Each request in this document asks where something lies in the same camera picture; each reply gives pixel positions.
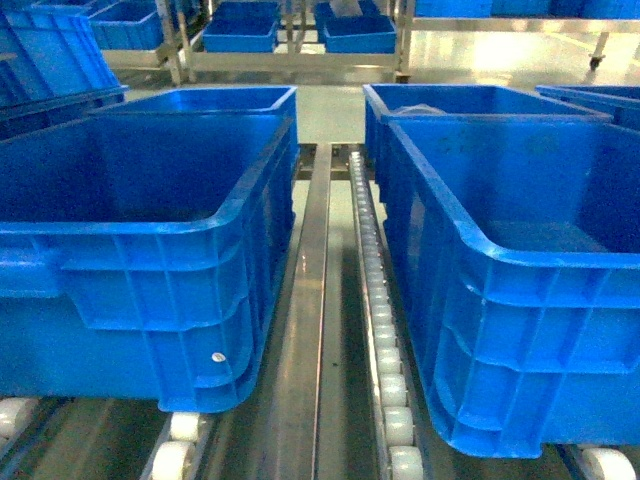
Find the crate rim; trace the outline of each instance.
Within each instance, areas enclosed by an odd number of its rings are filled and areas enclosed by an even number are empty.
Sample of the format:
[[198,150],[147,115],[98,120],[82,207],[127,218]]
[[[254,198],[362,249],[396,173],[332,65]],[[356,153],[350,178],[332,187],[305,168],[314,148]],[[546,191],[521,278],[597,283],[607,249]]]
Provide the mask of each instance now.
[[144,2],[132,2],[131,0],[120,0],[116,3],[114,3],[113,5],[109,5],[107,7],[104,7],[101,10],[98,10],[97,12],[95,12],[94,14],[92,14],[91,16],[89,16],[89,22],[92,24],[96,24],[96,25],[140,25],[144,22],[147,22],[150,18],[152,18],[154,15],[158,16],[158,12],[157,10],[153,10],[149,15],[141,18],[140,20],[137,21],[130,21],[130,20],[95,20],[94,17],[96,17],[97,15],[100,15],[101,13],[109,10],[110,8],[114,8],[117,5],[120,5],[122,3],[137,3],[140,5],[146,5]]
[[[56,125],[50,128],[18,135],[0,142],[10,143],[25,137],[26,135],[42,135],[53,129],[65,128],[72,125],[89,123],[95,119],[85,118],[72,122]],[[262,174],[266,163],[275,154],[280,142],[286,139],[286,134],[293,125],[294,120],[283,117],[282,123],[275,130],[271,139],[260,152],[261,159],[250,165],[236,181],[233,188],[226,196],[220,207],[210,217],[191,222],[0,222],[0,235],[87,235],[87,234],[136,234],[136,235],[163,235],[163,234],[188,234],[210,230],[215,227],[227,225],[233,222],[240,214],[248,197],[253,191],[258,177]],[[248,183],[251,189],[240,188],[239,185]]]
[[[402,122],[391,121],[389,127],[407,150],[407,153],[412,157],[412,164],[418,170],[424,183],[432,190],[440,194],[444,193],[449,197],[450,201],[443,203],[441,202],[440,195],[438,195],[438,204],[453,220],[460,240],[472,250],[492,260],[523,267],[562,267],[597,270],[624,268],[640,270],[640,253],[537,252],[510,249],[498,245],[485,235],[460,201],[453,195],[453,192],[451,192],[444,180],[440,178],[440,175],[438,175],[436,170],[431,166],[424,154],[404,131]],[[638,141],[640,142],[640,132],[638,131],[610,124],[597,124],[596,127],[618,130],[624,135],[638,137]]]
[[[387,32],[374,32],[374,33],[352,33],[349,35],[331,35],[329,33],[329,25],[334,23],[334,22],[341,22],[344,20],[352,20],[353,18],[384,18],[386,20],[385,23],[388,23],[389,25],[391,25],[391,30],[387,31]],[[391,18],[389,18],[387,15],[373,15],[373,16],[365,16],[365,15],[359,15],[358,17],[337,17],[337,18],[327,18],[325,20],[325,24],[324,27],[322,29],[324,35],[326,38],[359,38],[359,37],[363,37],[366,35],[367,38],[372,38],[372,37],[380,37],[380,36],[388,36],[390,34],[394,34],[396,35],[398,33],[395,24],[391,21]]]
[[[516,113],[444,113],[444,115],[429,117],[428,115],[398,115],[391,112],[378,92],[375,91],[376,87],[398,87],[404,89],[418,89],[424,87],[447,87],[447,88],[470,88],[474,87],[476,89],[486,89],[486,90],[503,90],[512,93],[517,93],[520,95],[526,95],[536,100],[542,100],[546,102],[547,100],[550,103],[561,105],[563,107],[572,108],[577,110],[576,113],[554,113],[554,114],[516,114]],[[395,85],[392,83],[372,83],[366,84],[362,86],[364,90],[365,100],[371,101],[371,103],[376,107],[373,109],[376,118],[381,120],[383,123],[388,123],[391,119],[395,118],[442,118],[446,116],[448,118],[453,117],[464,117],[464,118],[482,118],[482,119],[495,119],[499,120],[504,118],[505,120],[511,121],[514,117],[518,117],[521,119],[525,119],[527,121],[540,118],[541,120],[548,120],[550,118],[562,117],[564,118],[579,118],[581,122],[611,122],[613,117],[609,114],[598,112],[597,110],[591,110],[589,108],[581,107],[579,105],[573,105],[566,102],[561,102],[554,98],[542,97],[540,95],[536,95],[532,92],[524,92],[521,90],[517,90],[515,88],[503,87],[501,85],[475,85],[475,84],[456,84],[449,85],[445,83],[414,83],[410,85]]]
[[255,38],[265,38],[265,37],[268,38],[268,37],[274,36],[277,33],[278,29],[280,28],[280,19],[274,18],[273,23],[271,24],[271,28],[267,33],[260,33],[256,35],[240,35],[237,33],[207,33],[207,30],[211,25],[213,25],[215,21],[216,19],[214,17],[209,23],[207,23],[207,26],[202,31],[203,41],[205,37],[209,37],[209,38],[214,38],[214,37],[215,38],[231,38],[232,37],[237,39],[255,39]]
[[[144,101],[150,100],[152,98],[158,98],[158,97],[162,97],[165,95],[169,95],[169,94],[173,94],[175,92],[197,92],[199,90],[203,90],[203,91],[209,91],[209,90],[232,90],[233,92],[244,92],[244,91],[248,91],[248,90],[283,90],[285,93],[278,99],[276,100],[270,107],[264,107],[264,108],[253,108],[250,110],[246,110],[246,109],[241,109],[241,108],[235,108],[235,109],[230,109],[230,110],[214,110],[214,109],[202,109],[202,110],[189,110],[188,112],[184,112],[184,111],[154,111],[154,112],[149,112],[149,111],[145,111],[143,109],[140,110],[127,110],[127,111],[122,111],[122,112],[118,112],[118,111],[113,111],[113,110],[117,110],[117,108],[122,108],[122,105],[127,105],[127,106],[131,106],[133,104],[137,104],[137,103],[142,103]],[[172,90],[167,90],[166,92],[162,92],[158,95],[152,95],[149,97],[144,97],[144,98],[138,98],[136,100],[132,100],[130,102],[127,102],[126,104],[120,104],[120,105],[109,105],[107,107],[102,107],[102,108],[96,108],[95,110],[92,110],[91,112],[89,112],[89,115],[153,115],[153,116],[190,116],[190,115],[235,115],[235,114],[241,114],[241,115],[268,115],[271,112],[273,112],[274,110],[279,109],[280,107],[282,107],[282,105],[284,105],[284,103],[289,100],[293,95],[296,94],[298,90],[298,87],[293,86],[293,85],[282,85],[282,86],[273,86],[273,87],[268,87],[268,86],[256,86],[256,87],[234,87],[234,86],[228,86],[228,87],[215,87],[215,88],[207,88],[207,87],[199,87],[199,88],[174,88]]]
[[606,100],[611,105],[614,105],[617,107],[629,108],[630,106],[632,106],[632,107],[640,108],[640,100],[636,98],[621,97],[619,95],[611,95],[608,93],[599,93],[599,92],[592,92],[590,90],[587,90],[587,88],[591,89],[591,88],[598,88],[598,87],[603,87],[603,88],[613,87],[613,88],[623,88],[623,89],[629,89],[629,90],[633,88],[640,91],[640,86],[636,86],[636,85],[557,85],[557,86],[556,85],[538,85],[536,87],[536,90],[540,92],[542,95],[544,95],[545,93],[557,92],[557,93],[567,94],[567,96],[570,98],[593,100],[593,101],[600,101],[600,102],[602,102],[603,100]]
[[42,113],[51,109],[64,107],[66,105],[72,105],[76,102],[94,100],[94,99],[105,97],[105,96],[117,95],[119,93],[124,94],[128,91],[129,91],[128,85],[121,85],[119,87],[109,87],[109,88],[103,88],[99,90],[90,90],[86,93],[65,95],[63,97],[55,97],[47,100],[37,100],[35,102],[19,103],[17,105],[12,105],[11,108],[0,109],[0,120],[9,120],[12,118],[18,118],[25,115],[31,115],[33,113]]

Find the blue plastic crate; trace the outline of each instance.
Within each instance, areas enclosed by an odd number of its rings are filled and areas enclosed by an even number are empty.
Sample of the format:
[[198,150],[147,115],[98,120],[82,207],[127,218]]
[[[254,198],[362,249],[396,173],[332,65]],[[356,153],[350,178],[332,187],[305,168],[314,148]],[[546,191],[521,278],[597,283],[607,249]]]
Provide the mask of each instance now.
[[549,15],[553,0],[493,0],[491,15],[536,16]]
[[640,130],[640,87],[559,85],[536,90],[546,97],[607,113],[616,125]]
[[438,433],[482,457],[640,444],[640,132],[390,128],[385,230]]
[[640,0],[586,0],[584,18],[637,19]]
[[115,3],[111,0],[41,0],[31,5],[31,9],[62,15],[92,15]]
[[120,84],[84,17],[0,11],[0,107]]
[[77,120],[92,109],[124,102],[127,90],[115,87],[0,109],[0,140]]
[[293,120],[290,129],[290,161],[296,167],[300,152],[296,114],[296,87],[233,87],[179,89],[133,102],[103,108],[94,115],[211,115],[273,114]]
[[394,53],[396,27],[389,17],[342,17],[327,20],[328,53]]
[[216,17],[202,35],[207,52],[271,53],[276,48],[280,21],[270,17]]
[[417,17],[486,18],[492,0],[417,0]]
[[280,4],[278,2],[231,2],[224,1],[213,13],[216,18],[244,19],[266,17],[273,20],[280,19]]
[[122,115],[0,142],[0,394],[247,398],[293,226],[290,125]]
[[29,8],[34,0],[2,0],[0,10],[22,10]]
[[[362,15],[372,17],[380,15],[378,6],[372,0],[362,0],[358,2]],[[331,4],[329,2],[317,3],[313,10],[313,15],[316,21],[316,30],[318,31],[318,42],[324,43],[326,41],[324,36],[324,25],[327,20],[332,20],[336,17]]]
[[386,201],[389,162],[384,146],[389,142],[392,118],[507,116],[510,121],[536,118],[540,121],[608,122],[609,115],[568,105],[535,94],[505,87],[480,85],[365,85],[365,145],[375,162],[380,200]]
[[91,16],[91,27],[102,50],[153,50],[163,42],[153,3],[118,2]]

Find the metal rail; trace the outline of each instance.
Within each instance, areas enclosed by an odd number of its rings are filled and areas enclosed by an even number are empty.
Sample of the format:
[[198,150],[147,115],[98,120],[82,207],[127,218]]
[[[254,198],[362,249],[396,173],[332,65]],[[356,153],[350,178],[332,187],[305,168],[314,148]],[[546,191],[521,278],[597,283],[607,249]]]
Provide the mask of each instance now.
[[305,208],[260,478],[303,480],[315,477],[330,180],[331,146],[319,145]]

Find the caster wheel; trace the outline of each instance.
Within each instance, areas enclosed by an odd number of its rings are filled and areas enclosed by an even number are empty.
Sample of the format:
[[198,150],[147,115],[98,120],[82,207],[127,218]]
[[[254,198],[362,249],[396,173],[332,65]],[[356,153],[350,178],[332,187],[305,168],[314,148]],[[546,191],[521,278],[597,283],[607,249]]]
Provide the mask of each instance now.
[[591,69],[592,72],[595,72],[601,63],[602,63],[601,58],[593,57],[589,62],[589,68]]
[[380,394],[383,407],[407,406],[407,384],[400,374],[380,375]]
[[403,447],[413,445],[413,415],[408,407],[387,407],[384,409],[387,445]]
[[191,442],[164,442],[153,460],[152,480],[184,480],[194,453]]
[[613,448],[587,448],[582,457],[596,480],[636,480],[629,459]]
[[393,480],[422,480],[422,457],[416,447],[391,447],[391,472]]
[[197,442],[200,437],[201,417],[199,413],[176,412],[171,415],[171,440]]
[[402,373],[400,351],[397,348],[381,348],[377,352],[378,374]]
[[13,437],[29,421],[38,405],[35,398],[5,398],[0,401],[0,436]]

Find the metal leg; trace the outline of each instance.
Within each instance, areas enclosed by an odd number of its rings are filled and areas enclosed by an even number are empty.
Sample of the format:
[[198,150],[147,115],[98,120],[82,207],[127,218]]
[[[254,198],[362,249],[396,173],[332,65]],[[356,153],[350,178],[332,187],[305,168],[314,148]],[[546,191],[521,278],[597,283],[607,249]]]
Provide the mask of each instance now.
[[178,13],[178,25],[180,26],[180,37],[182,38],[182,48],[184,50],[184,63],[189,73],[189,81],[196,83],[196,72],[193,69],[193,55],[191,50],[191,42],[189,41],[189,34],[187,32],[187,18],[184,13]]
[[408,83],[409,81],[409,61],[411,60],[411,40],[413,35],[413,15],[416,8],[416,0],[404,0],[401,2],[401,12],[398,16],[399,45],[396,45],[398,58],[398,69],[396,72],[396,82]]
[[169,9],[168,0],[156,0],[156,8],[162,22],[162,33],[164,35],[164,43],[169,47],[169,56],[167,65],[171,72],[171,80],[174,85],[182,84],[183,72],[178,57],[178,47],[176,45],[176,35],[173,30],[173,21],[171,19],[171,10]]
[[287,53],[293,55],[296,53],[296,42],[293,38],[293,13],[291,10],[287,11],[284,18],[287,28]]
[[591,61],[589,62],[589,67],[591,70],[595,70],[600,66],[600,63],[604,59],[604,47],[607,45],[607,40],[609,40],[609,33],[603,32],[600,34],[600,38],[598,38],[598,43],[596,45],[595,51],[591,54]]

